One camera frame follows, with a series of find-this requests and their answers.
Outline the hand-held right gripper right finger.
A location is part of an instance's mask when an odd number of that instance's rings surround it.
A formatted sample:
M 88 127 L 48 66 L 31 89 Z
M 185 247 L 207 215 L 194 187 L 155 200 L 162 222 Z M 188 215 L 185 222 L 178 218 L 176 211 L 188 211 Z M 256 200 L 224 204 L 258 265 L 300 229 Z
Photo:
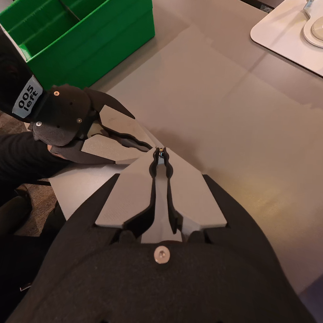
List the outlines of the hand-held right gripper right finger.
M 170 148 L 164 148 L 167 215 L 164 240 L 186 241 L 195 232 L 227 225 L 203 174 Z

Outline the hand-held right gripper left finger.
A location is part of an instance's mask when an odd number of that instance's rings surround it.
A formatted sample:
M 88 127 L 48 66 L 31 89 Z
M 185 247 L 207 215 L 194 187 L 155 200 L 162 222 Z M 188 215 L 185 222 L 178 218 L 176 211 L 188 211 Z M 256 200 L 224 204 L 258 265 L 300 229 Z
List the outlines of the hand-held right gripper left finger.
M 155 219 L 158 149 L 151 149 L 125 168 L 111 190 L 95 224 L 131 231 L 140 237 Z

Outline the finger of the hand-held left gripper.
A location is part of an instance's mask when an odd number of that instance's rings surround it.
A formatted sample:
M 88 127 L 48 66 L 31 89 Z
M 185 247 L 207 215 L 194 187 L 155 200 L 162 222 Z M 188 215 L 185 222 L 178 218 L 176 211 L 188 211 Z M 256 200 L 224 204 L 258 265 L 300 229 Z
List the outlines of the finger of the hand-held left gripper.
M 81 151 L 111 160 L 118 165 L 130 165 L 151 149 L 151 139 L 145 139 L 147 141 L 95 134 L 84 141 Z
M 109 136 L 124 147 L 135 148 L 139 151 L 155 148 L 155 143 L 136 119 L 107 105 L 104 105 L 99 114 L 102 126 Z

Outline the person's left forearm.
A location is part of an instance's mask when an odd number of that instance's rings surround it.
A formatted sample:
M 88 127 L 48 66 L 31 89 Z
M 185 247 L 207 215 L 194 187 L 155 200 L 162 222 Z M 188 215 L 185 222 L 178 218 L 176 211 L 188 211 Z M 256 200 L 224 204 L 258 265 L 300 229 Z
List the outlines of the person's left forearm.
M 14 188 L 50 178 L 70 161 L 52 155 L 47 145 L 34 140 L 31 132 L 0 136 L 0 180 Z

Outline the grey desk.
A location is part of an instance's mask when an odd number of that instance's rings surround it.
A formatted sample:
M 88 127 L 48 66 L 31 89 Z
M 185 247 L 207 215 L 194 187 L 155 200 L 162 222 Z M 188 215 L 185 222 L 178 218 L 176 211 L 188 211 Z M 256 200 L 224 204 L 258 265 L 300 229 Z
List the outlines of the grey desk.
M 155 37 L 91 88 L 234 197 L 322 322 L 322 78 L 255 44 L 243 1 L 152 1 Z

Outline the person's left hand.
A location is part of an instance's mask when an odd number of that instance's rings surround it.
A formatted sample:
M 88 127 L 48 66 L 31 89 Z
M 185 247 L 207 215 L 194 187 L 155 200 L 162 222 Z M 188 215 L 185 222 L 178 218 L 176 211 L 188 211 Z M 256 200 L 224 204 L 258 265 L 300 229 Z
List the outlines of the person's left hand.
M 69 159 L 64 157 L 62 154 L 55 152 L 53 146 L 47 145 L 47 150 L 50 153 L 50 155 L 52 156 L 51 159 L 53 161 L 55 161 L 56 163 L 70 163 L 71 162 Z

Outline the green plastic bin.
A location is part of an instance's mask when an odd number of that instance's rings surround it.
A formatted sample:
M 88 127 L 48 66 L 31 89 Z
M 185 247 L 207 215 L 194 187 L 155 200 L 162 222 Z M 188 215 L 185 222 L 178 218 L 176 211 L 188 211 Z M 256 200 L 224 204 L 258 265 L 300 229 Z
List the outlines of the green plastic bin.
M 21 0 L 0 21 L 43 88 L 84 88 L 155 36 L 152 8 L 151 0 Z

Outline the white document stand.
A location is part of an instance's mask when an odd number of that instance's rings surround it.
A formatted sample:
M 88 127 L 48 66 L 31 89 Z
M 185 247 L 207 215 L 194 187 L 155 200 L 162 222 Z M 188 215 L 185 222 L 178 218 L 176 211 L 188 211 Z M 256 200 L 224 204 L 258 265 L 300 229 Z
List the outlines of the white document stand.
M 286 0 L 251 30 L 258 45 L 323 76 L 322 0 Z

